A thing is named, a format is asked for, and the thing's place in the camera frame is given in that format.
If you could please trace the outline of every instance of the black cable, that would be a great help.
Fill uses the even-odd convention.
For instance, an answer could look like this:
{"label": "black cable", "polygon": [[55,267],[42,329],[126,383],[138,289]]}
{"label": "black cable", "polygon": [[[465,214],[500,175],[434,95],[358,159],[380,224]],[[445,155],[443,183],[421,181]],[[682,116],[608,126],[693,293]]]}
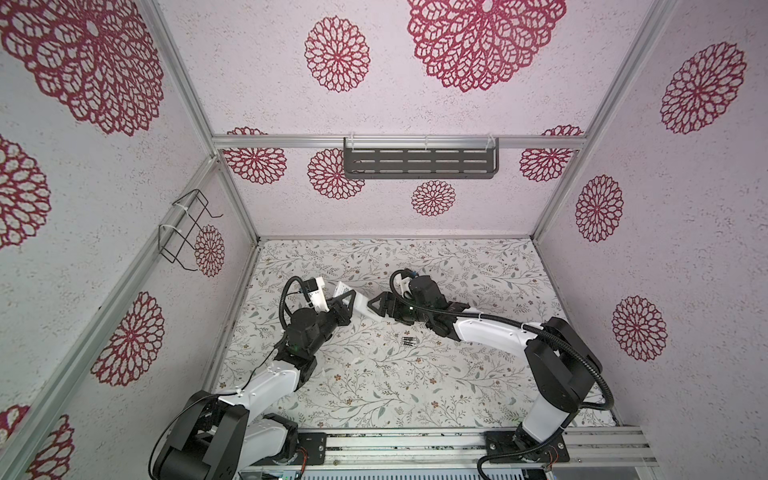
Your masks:
{"label": "black cable", "polygon": [[250,383],[250,380],[253,378],[253,374],[254,374],[254,373],[256,373],[256,371],[257,371],[259,368],[261,368],[261,366],[262,366],[263,364],[265,364],[265,363],[266,363],[266,361],[267,361],[267,360],[270,358],[270,355],[272,355],[272,353],[273,353],[273,352],[274,352],[276,349],[277,349],[277,347],[276,347],[276,346],[275,346],[275,347],[273,347],[273,348],[272,348],[272,350],[271,350],[269,353],[267,353],[266,357],[264,358],[264,360],[262,360],[262,362],[259,364],[259,366],[258,366],[258,367],[256,367],[256,368],[254,368],[253,370],[251,370],[251,371],[250,371],[250,375],[248,376],[248,380],[246,380],[245,384],[244,384],[243,386],[241,386],[241,387],[240,387],[240,390],[245,390],[245,387],[247,387],[247,386],[248,386],[248,384]]}
{"label": "black cable", "polygon": [[574,357],[579,363],[581,363],[589,372],[590,376],[594,379],[594,382],[598,384],[598,387],[603,392],[603,397],[605,398],[604,403],[591,403],[591,402],[583,402],[579,405],[580,409],[594,409],[594,410],[610,410],[614,406],[614,394],[611,392],[611,388],[608,386],[607,382],[603,379],[603,377],[600,375],[600,372],[598,372],[597,367],[594,366],[592,362],[590,362],[588,359],[584,358],[579,352],[577,352],[568,342],[565,342],[560,337],[553,335],[549,332],[544,331],[543,329],[538,329],[530,325],[526,325],[523,322],[519,322],[517,320],[508,319],[503,316],[498,315],[490,315],[488,313],[476,313],[476,312],[448,312],[445,310],[439,310],[436,308],[432,308],[429,306],[421,306],[418,303],[414,303],[411,300],[408,300],[404,298],[398,291],[395,289],[395,277],[397,275],[407,275],[412,276],[412,272],[409,272],[408,270],[396,270],[392,272],[392,275],[389,277],[389,289],[397,296],[398,300],[403,302],[405,305],[410,306],[412,308],[415,308],[417,310],[421,310],[422,312],[430,312],[430,313],[437,313],[440,315],[450,315],[450,316],[460,316],[462,318],[476,318],[476,319],[487,319],[487,320],[494,320],[496,322],[500,323],[506,323],[507,325],[523,329],[526,332],[536,333],[537,335],[541,336],[542,338],[545,338],[552,342],[557,348],[568,355]]}
{"label": "black cable", "polygon": [[490,477],[488,477],[485,472],[482,470],[482,464],[489,462],[491,460],[498,460],[500,458],[514,458],[514,457],[522,457],[523,455],[527,455],[529,453],[536,452],[539,449],[542,449],[546,447],[547,445],[550,445],[553,443],[560,434],[565,430],[565,428],[568,426],[569,423],[575,418],[576,413],[571,413],[564,422],[560,424],[560,426],[554,431],[552,435],[550,435],[546,440],[543,442],[539,442],[538,445],[533,446],[529,449],[524,450],[518,450],[517,452],[507,452],[507,453],[495,453],[492,455],[485,455],[483,457],[480,457],[478,460],[478,473],[482,477],[483,480],[492,480]]}
{"label": "black cable", "polygon": [[288,323],[286,322],[285,317],[285,311],[288,307],[286,305],[286,297],[288,294],[288,289],[290,289],[290,286],[293,285],[293,282],[299,282],[299,288],[301,290],[301,293],[304,294],[304,299],[307,303],[311,303],[310,300],[310,294],[306,291],[306,284],[303,280],[301,280],[300,276],[292,276],[288,279],[286,282],[286,285],[283,287],[283,293],[280,295],[280,303],[277,304],[277,316],[280,318],[280,325],[283,327],[283,330],[288,330]]}
{"label": "black cable", "polygon": [[[258,369],[259,369],[259,368],[260,368],[260,367],[261,367],[261,366],[264,364],[264,363],[266,363],[266,361],[267,361],[267,360],[270,358],[270,355],[272,355],[272,352],[274,352],[274,351],[275,351],[275,349],[274,349],[274,348],[272,348],[272,351],[271,351],[271,352],[269,352],[269,354],[267,354],[266,358],[264,358],[264,360],[262,360],[262,362],[259,364],[259,366],[258,366],[258,367],[256,367],[255,369],[253,369],[253,370],[251,370],[251,371],[250,371],[250,375],[248,376],[248,380],[245,382],[245,384],[244,384],[242,387],[240,387],[240,390],[243,390],[243,389],[245,389],[245,388],[248,386],[248,384],[250,383],[251,379],[253,378],[253,374],[254,374],[254,373],[255,373],[255,372],[256,372],[256,371],[257,371],[257,370],[258,370]],[[194,401],[194,402],[192,402],[190,405],[188,405],[188,406],[187,406],[187,407],[186,407],[184,410],[182,410],[182,411],[181,411],[181,413],[179,413],[178,415],[176,415],[176,417],[175,417],[173,420],[171,420],[171,421],[170,421],[170,423],[168,424],[168,426],[167,426],[167,427],[165,427],[165,429],[164,429],[164,430],[163,430],[163,432],[160,434],[160,436],[159,436],[159,437],[157,437],[157,441],[154,443],[154,447],[152,447],[152,452],[150,452],[150,454],[149,454],[149,463],[147,463],[147,474],[149,474],[149,478],[151,478],[152,480],[157,480],[157,478],[155,478],[155,476],[154,476],[154,475],[152,475],[152,458],[154,457],[154,453],[157,451],[157,446],[160,444],[160,440],[162,440],[162,439],[163,439],[163,435],[165,435],[165,432],[167,432],[167,431],[168,431],[168,429],[170,429],[170,428],[171,428],[171,426],[172,426],[172,425],[173,425],[173,424],[174,424],[174,423],[175,423],[175,422],[176,422],[176,421],[177,421],[177,420],[178,420],[178,419],[179,419],[179,418],[180,418],[180,417],[181,417],[181,416],[182,416],[184,413],[186,413],[186,412],[187,412],[187,410],[191,409],[191,408],[192,408],[193,406],[195,406],[197,403],[200,403],[200,402],[202,402],[203,400],[208,400],[208,399],[212,399],[212,398],[219,398],[219,397],[222,397],[222,396],[232,396],[232,395],[237,395],[237,392],[232,392],[232,393],[212,393],[212,394],[210,394],[210,395],[206,395],[206,396],[204,396],[204,397],[201,397],[201,398],[199,398],[199,399],[195,400],[195,401]]]}

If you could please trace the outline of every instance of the metal bar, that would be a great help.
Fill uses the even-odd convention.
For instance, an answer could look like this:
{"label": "metal bar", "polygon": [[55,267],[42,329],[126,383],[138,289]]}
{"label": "metal bar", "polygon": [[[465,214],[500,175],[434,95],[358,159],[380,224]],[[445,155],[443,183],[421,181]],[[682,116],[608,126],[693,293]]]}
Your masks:
{"label": "metal bar", "polygon": [[250,242],[256,245],[259,243],[259,233],[256,230],[253,219],[250,217],[250,213],[248,212],[245,203],[243,202],[243,198],[240,196],[240,191],[237,189],[237,185],[235,185],[232,170],[227,166],[227,162],[224,160],[221,151],[216,150],[215,154],[219,159],[219,172],[221,173],[224,191],[227,193],[227,197],[232,204],[232,209],[237,212],[237,218],[240,221],[240,225],[246,231],[250,238]]}
{"label": "metal bar", "polygon": [[645,435],[563,434],[566,445],[648,445]]}
{"label": "metal bar", "polygon": [[209,392],[217,390],[216,380],[219,376],[219,371],[221,370],[221,364],[229,349],[235,323],[237,323],[237,319],[240,318],[240,311],[243,308],[243,302],[245,302],[248,294],[248,285],[253,276],[253,271],[256,269],[256,263],[259,261],[260,253],[261,247],[252,243],[250,253],[248,254],[248,260],[246,260],[243,272],[240,274],[240,279],[237,281],[237,294],[233,297],[232,302],[230,302],[230,307],[227,311],[227,316],[225,317],[227,318],[227,321],[222,325],[221,333],[219,334],[216,343],[217,347],[207,364],[207,368],[204,370],[206,375],[203,382],[203,389],[206,389]]}
{"label": "metal bar", "polygon": [[326,440],[326,447],[332,448],[371,448],[393,446],[399,449],[403,447],[469,447],[485,446],[485,438],[482,435],[454,435],[444,436],[392,436],[392,437],[332,437]]}
{"label": "metal bar", "polygon": [[189,79],[189,75],[187,75],[187,70],[184,68],[184,62],[181,60],[178,48],[170,34],[170,29],[163,17],[160,6],[155,0],[136,0],[135,3],[141,17],[144,19],[147,30],[152,35],[160,58],[165,63],[165,71],[174,83],[174,87],[176,87],[176,91],[181,97],[181,103],[192,120],[200,142],[206,146],[211,154],[214,154],[216,148],[214,148],[214,143],[211,140],[210,124],[200,105],[200,100]]}
{"label": "metal bar", "polygon": [[[424,429],[301,429],[300,433],[327,433],[329,436],[366,435],[366,436],[396,436],[404,435],[482,435],[484,432],[509,432],[513,427],[448,427]],[[643,430],[635,426],[619,427],[569,427],[565,430],[569,435],[642,435]]]}
{"label": "metal bar", "polygon": [[[566,445],[647,445],[645,436],[640,435],[563,435]],[[413,436],[376,436],[376,437],[337,437],[329,436],[326,447],[339,449],[370,449],[397,447],[485,447],[485,437],[482,432],[475,435],[413,435]]]}
{"label": "metal bar", "polygon": [[[321,470],[321,471],[334,471],[334,470],[357,470],[364,468],[366,470],[388,470],[393,468],[417,468],[419,470],[429,470],[434,468],[477,468],[477,460],[479,456],[474,458],[458,458],[451,460],[443,457],[422,457],[416,455],[400,455],[397,458],[381,458],[377,462],[372,462],[370,457],[350,457],[346,455],[334,455],[335,452],[326,453],[326,462],[324,465],[313,465],[307,467],[307,471]],[[483,465],[483,470],[486,472],[495,469],[507,469],[507,468],[541,468],[544,465],[540,463],[486,463]],[[600,468],[600,467],[657,467],[658,461],[647,458],[636,459],[617,459],[610,460],[607,458],[586,459],[581,462],[571,460],[568,463],[557,463],[553,465],[556,470],[565,470],[570,468]],[[301,465],[265,465],[265,466],[249,466],[240,470],[241,473],[246,472],[279,472],[279,471],[292,471],[300,470]]]}
{"label": "metal bar", "polygon": [[[464,135],[225,135],[215,134],[216,148],[476,148],[488,146],[488,136]],[[579,149],[586,137],[553,135],[506,135],[498,137],[499,148],[569,148]]]}
{"label": "metal bar", "polygon": [[181,103],[184,105],[187,114],[189,115],[194,130],[197,133],[200,142],[208,149],[211,155],[217,155],[227,170],[227,176],[229,180],[225,182],[226,187],[224,190],[227,192],[227,196],[233,201],[234,210],[240,217],[240,222],[243,224],[246,232],[248,233],[251,241],[256,243],[258,234],[256,228],[253,226],[253,221],[248,214],[247,209],[243,203],[243,199],[240,197],[240,193],[235,187],[235,183],[231,177],[231,173],[228,171],[227,163],[220,157],[218,149],[214,146],[214,142],[211,139],[210,123],[205,115],[205,111],[200,103],[200,99],[197,96],[197,92],[192,85],[192,81],[187,74],[187,69],[184,67],[184,61],[179,55],[178,48],[174,42],[173,36],[170,34],[170,29],[165,21],[163,12],[160,10],[160,6],[156,0],[137,0],[136,6],[139,9],[141,17],[144,19],[144,23],[147,25],[155,46],[160,57],[165,63],[165,69],[174,83],[176,90],[181,98]]}
{"label": "metal bar", "polygon": [[382,235],[371,237],[370,233],[350,234],[350,235],[265,235],[260,237],[261,241],[269,240],[530,240],[531,236],[526,233],[503,234],[503,235]]}
{"label": "metal bar", "polygon": [[[184,192],[204,185],[210,178],[215,164],[212,157],[203,161],[184,188]],[[177,225],[183,217],[183,209],[171,207],[160,223]],[[5,445],[0,456],[0,478],[21,478],[25,474],[81,380],[88,374],[91,365],[122,321],[159,255],[157,237],[153,230],[139,254],[107,295],[101,308],[45,383],[21,425]]]}
{"label": "metal bar", "polygon": [[592,122],[587,128],[587,143],[578,154],[568,162],[562,174],[557,189],[542,212],[533,237],[541,239],[551,225],[555,214],[560,210],[566,198],[574,188],[574,181],[587,166],[592,151],[605,135],[610,121],[618,112],[621,102],[627,96],[632,84],[642,71],[645,61],[650,56],[656,42],[664,32],[664,28],[672,17],[677,0],[656,0],[650,7],[640,31],[634,38],[629,52],[624,57],[611,86],[608,88],[603,101]]}

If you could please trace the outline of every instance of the black bracket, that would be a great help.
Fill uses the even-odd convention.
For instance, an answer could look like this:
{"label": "black bracket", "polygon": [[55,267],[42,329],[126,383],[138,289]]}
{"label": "black bracket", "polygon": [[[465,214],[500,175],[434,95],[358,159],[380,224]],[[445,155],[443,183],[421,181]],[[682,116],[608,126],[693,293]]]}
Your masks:
{"label": "black bracket", "polygon": [[322,465],[326,461],[327,438],[327,433],[299,432],[296,454],[288,462],[280,462],[280,458],[276,457],[266,457],[254,463],[254,465],[301,465],[304,463],[304,455],[302,455],[300,448],[304,448],[308,454],[306,457],[307,465]]}
{"label": "black bracket", "polygon": [[[520,452],[520,450],[521,446],[515,443],[515,430],[485,433],[485,451],[488,455],[515,453]],[[571,460],[571,457],[568,455],[568,449],[565,448],[562,434],[560,434],[550,445],[531,454],[524,455],[524,458],[531,462],[545,463],[547,465],[555,462],[569,462]],[[522,461],[521,458],[515,458],[513,456],[490,460],[491,463],[516,463],[520,461]]]}

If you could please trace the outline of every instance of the black motor joint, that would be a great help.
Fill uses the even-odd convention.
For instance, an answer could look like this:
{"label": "black motor joint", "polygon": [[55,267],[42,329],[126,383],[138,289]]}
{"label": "black motor joint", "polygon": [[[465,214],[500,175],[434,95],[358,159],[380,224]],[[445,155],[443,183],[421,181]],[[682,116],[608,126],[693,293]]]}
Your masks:
{"label": "black motor joint", "polygon": [[333,337],[336,327],[351,323],[355,296],[355,290],[350,290],[329,300],[327,312],[316,312],[314,308],[304,307],[290,316],[286,332],[276,346],[275,360],[288,362],[299,370],[299,385],[296,389],[312,376],[317,367],[315,353]]}

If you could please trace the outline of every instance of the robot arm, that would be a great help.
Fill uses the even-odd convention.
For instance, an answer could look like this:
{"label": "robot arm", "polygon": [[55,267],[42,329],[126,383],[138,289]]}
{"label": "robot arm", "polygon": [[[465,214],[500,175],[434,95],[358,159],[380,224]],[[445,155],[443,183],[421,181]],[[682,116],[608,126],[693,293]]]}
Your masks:
{"label": "robot arm", "polygon": [[[272,403],[301,388],[316,367],[318,348],[337,326],[349,325],[353,312],[374,321],[424,322],[439,336],[525,357],[540,394],[511,437],[508,450],[526,451],[524,458],[533,462],[545,461],[544,444],[559,438],[556,435],[584,405],[594,376],[599,377],[602,367],[594,354],[562,319],[552,317],[522,329],[520,323],[487,318],[466,303],[449,302],[429,276],[401,271],[405,275],[392,277],[393,291],[372,300],[339,282],[333,298],[326,301],[322,278],[300,282],[312,308],[289,312],[291,322],[276,345],[274,361],[254,371],[234,393],[217,398],[207,392],[192,396],[157,457],[154,480],[229,479],[265,457],[293,458],[298,438],[295,422],[270,414],[247,425]],[[283,290],[283,302],[292,281]],[[400,294],[394,291],[395,285]]]}
{"label": "robot arm", "polygon": [[[523,330],[483,318],[479,310],[466,303],[449,302],[427,275],[401,271],[403,273],[392,276],[392,292],[384,292],[369,301],[358,295],[356,310],[366,316],[391,317],[406,325],[424,322],[437,335],[458,342],[481,343],[527,359],[539,396],[515,432],[512,451],[534,449],[547,441],[584,405],[595,383],[593,372],[572,354],[586,359],[598,375],[602,365],[565,320],[552,317],[546,323],[528,323],[528,330]],[[553,342],[552,336],[560,342]],[[571,353],[563,350],[562,343],[568,344]],[[542,460],[545,457],[543,449],[525,458]]]}
{"label": "robot arm", "polygon": [[[283,302],[294,281],[283,289]],[[324,286],[320,277],[300,280],[311,308],[289,311],[290,323],[270,364],[255,369],[235,392],[200,391],[190,397],[154,463],[154,480],[229,480],[262,458],[289,461],[295,456],[298,425],[275,414],[257,418],[306,383],[317,366],[317,350],[336,327],[349,325],[356,291],[326,301]],[[282,317],[285,306],[280,307]]]}

